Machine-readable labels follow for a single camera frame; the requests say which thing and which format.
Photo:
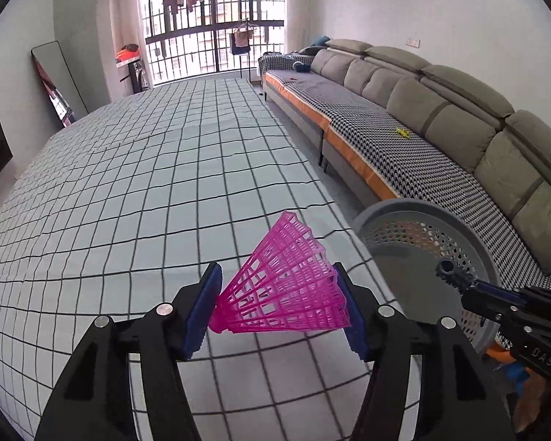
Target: sofa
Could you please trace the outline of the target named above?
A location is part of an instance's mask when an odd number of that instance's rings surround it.
[[[365,205],[438,204],[476,231],[503,287],[551,288],[551,129],[535,114],[467,73],[356,40],[265,55],[260,70],[266,98]]]

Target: gray basket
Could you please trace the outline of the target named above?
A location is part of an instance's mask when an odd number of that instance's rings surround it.
[[[396,198],[368,207],[353,225],[407,317],[460,320],[475,350],[485,352],[498,325],[464,310],[457,290],[435,275],[438,260],[451,257],[475,277],[501,286],[488,249],[467,224],[435,204]]]

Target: window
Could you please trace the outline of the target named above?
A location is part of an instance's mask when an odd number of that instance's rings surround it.
[[[204,0],[178,8],[165,28],[163,0],[140,0],[147,56],[158,85],[188,76],[257,66],[266,51],[283,51],[285,0]],[[251,52],[230,52],[239,21],[257,26]]]

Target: pink shuttlecock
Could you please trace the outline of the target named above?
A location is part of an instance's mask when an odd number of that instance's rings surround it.
[[[216,333],[330,330],[349,326],[336,270],[295,213],[275,225],[219,295],[209,327]]]

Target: blue pillow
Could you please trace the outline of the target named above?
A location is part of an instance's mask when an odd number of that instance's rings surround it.
[[[330,38],[327,37],[327,36],[321,36],[320,38],[318,38],[313,44],[311,44],[310,46],[324,46],[324,44],[327,42],[327,41],[330,41]]]
[[[302,61],[295,61],[292,68],[294,68],[296,73],[310,73],[310,65]]]

